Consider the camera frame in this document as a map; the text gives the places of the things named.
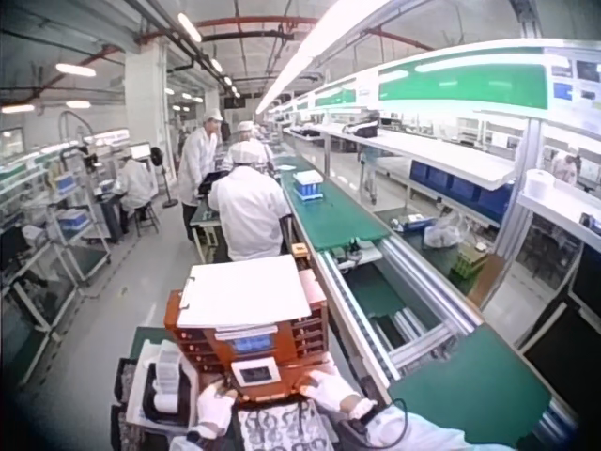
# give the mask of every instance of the hand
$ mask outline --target hand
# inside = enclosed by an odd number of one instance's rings
[[[299,391],[329,411],[346,414],[350,414],[362,400],[339,374],[316,370],[301,380]]]
[[[225,390],[223,380],[209,385],[196,401],[198,426],[193,428],[207,439],[215,439],[223,435],[232,420],[232,407],[238,392]]]

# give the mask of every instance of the standing fan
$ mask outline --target standing fan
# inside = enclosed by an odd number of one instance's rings
[[[165,190],[167,190],[167,200],[162,203],[162,207],[164,209],[169,209],[177,205],[177,199],[172,199],[171,194],[169,193],[169,185],[167,184],[167,172],[165,171],[164,166],[162,165],[162,152],[159,148],[152,148],[150,150],[150,161],[157,167],[161,167],[162,177],[165,180]]]

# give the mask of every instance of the white glove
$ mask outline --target white glove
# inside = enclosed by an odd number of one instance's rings
[[[196,401],[198,426],[191,430],[197,431],[206,439],[216,439],[226,433],[232,420],[232,407],[236,402],[236,390],[223,390],[223,380],[209,385]]]
[[[339,374],[314,370],[308,377],[309,381],[303,383],[299,391],[329,411],[343,412],[351,419],[358,419],[376,404],[369,399],[362,399]]]

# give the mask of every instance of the factory worker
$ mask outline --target factory worker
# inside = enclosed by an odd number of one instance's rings
[[[558,180],[576,186],[578,180],[577,153],[578,150],[572,147],[570,147],[569,154],[557,152],[551,162],[551,174]]]
[[[236,395],[234,391],[221,394],[222,391],[222,382],[205,389],[197,402],[198,426],[192,428],[186,438],[175,438],[181,448],[175,448],[172,443],[172,451],[210,449],[210,441],[226,433]],[[346,419],[363,423],[365,435],[362,446],[353,441],[358,438],[346,438],[343,436],[345,432],[338,430],[345,451],[370,448],[391,451],[511,450],[498,444],[469,444],[462,430],[440,428],[415,413],[408,412],[406,417],[393,405],[378,412],[376,402],[361,397],[340,375],[312,371],[300,386],[300,392],[334,415],[342,414]]]
[[[256,167],[266,167],[270,165],[270,169],[273,169],[273,153],[269,146],[261,143],[258,139],[254,138],[254,123],[251,120],[244,120],[238,125],[238,137],[239,142],[233,144],[230,150],[223,158],[222,170],[230,171],[234,167],[232,162],[232,150],[238,151],[241,143],[252,143],[252,150],[256,154]]]
[[[125,157],[124,166],[119,169],[113,193],[121,196],[119,222],[123,234],[129,232],[128,218],[136,210],[142,208],[152,199],[152,177],[144,163],[131,157]],[[140,212],[140,220],[146,220],[146,211]]]
[[[270,176],[253,168],[257,153],[251,142],[230,149],[234,169],[213,183],[208,205],[220,213],[232,261],[280,255],[280,220],[290,214],[284,192]]]
[[[194,240],[190,220],[198,206],[196,194],[207,174],[215,170],[215,148],[222,121],[218,108],[207,110],[203,117],[203,126],[188,136],[182,151],[177,183],[179,200],[183,207],[184,225],[190,241]]]

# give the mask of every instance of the white lab coat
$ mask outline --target white lab coat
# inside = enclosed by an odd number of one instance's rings
[[[372,446],[390,446],[400,436],[405,425],[405,414],[390,406],[367,425],[367,438]],[[500,444],[469,444],[465,432],[459,429],[440,428],[415,413],[408,414],[405,438],[391,451],[510,451]]]
[[[208,205],[219,212],[233,261],[280,255],[280,218],[290,207],[278,183],[249,166],[213,183]]]
[[[251,138],[248,142],[252,144],[251,148],[254,154],[254,164],[256,166],[266,166],[268,162],[273,163],[273,152],[267,144],[261,143],[258,139]],[[234,161],[232,159],[232,149],[239,148],[242,142],[232,144],[225,154],[222,162],[222,170],[231,171],[234,168]]]
[[[208,173],[215,170],[217,134],[207,135],[204,127],[196,129],[184,144],[177,172],[179,200],[182,204],[198,205],[198,187]]]
[[[121,206],[132,212],[146,205],[152,199],[152,177],[144,163],[129,159],[119,170],[113,193],[124,194]]]
[[[551,174],[556,179],[576,186],[578,180],[578,168],[575,163],[568,163],[565,160],[567,154],[559,152],[551,162]]]

